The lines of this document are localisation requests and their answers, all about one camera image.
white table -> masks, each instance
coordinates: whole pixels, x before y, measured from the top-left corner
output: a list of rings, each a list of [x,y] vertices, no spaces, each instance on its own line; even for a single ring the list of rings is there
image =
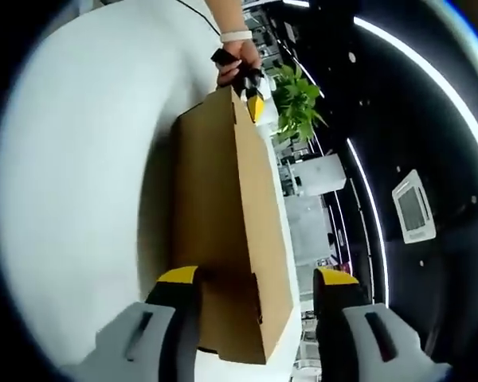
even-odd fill
[[[190,3],[209,15],[202,1]],[[147,155],[177,115],[213,90],[218,46],[212,29],[175,1],[125,0],[60,28],[25,66],[0,130],[0,263],[55,365],[80,361],[96,331],[141,299]],[[199,353],[197,380],[288,380],[300,308],[283,197],[279,203],[295,288],[280,344],[266,366]]]

human hand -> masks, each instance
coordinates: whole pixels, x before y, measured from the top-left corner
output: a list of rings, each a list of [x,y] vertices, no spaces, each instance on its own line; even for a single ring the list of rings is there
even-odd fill
[[[219,71],[217,76],[218,86],[226,86],[230,84],[233,78],[239,73],[237,68],[241,62],[245,62],[248,66],[260,69],[262,65],[261,56],[258,54],[257,47],[251,40],[231,41],[223,44],[223,49],[233,56],[237,57],[237,61],[228,65],[216,65]]]

brown cardboard box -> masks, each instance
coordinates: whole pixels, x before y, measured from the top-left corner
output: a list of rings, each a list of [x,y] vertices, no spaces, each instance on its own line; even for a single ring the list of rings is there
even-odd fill
[[[292,297],[264,140],[231,88],[181,115],[175,134],[171,266],[206,272],[200,346],[265,364]]]

green plant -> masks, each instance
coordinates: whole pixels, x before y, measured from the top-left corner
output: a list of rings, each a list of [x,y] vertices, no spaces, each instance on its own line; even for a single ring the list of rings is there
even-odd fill
[[[296,65],[296,71],[287,65],[282,65],[276,72],[276,90],[272,96],[278,109],[280,140],[299,135],[301,140],[313,137],[313,128],[317,120],[326,124],[315,111],[315,99],[319,96],[319,88],[301,78],[301,68]]]

air conditioning unit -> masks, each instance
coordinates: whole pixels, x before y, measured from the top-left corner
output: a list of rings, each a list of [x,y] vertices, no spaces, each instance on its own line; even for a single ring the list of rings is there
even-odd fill
[[[417,243],[436,237],[432,210],[416,170],[412,170],[391,195],[397,209],[404,243]]]

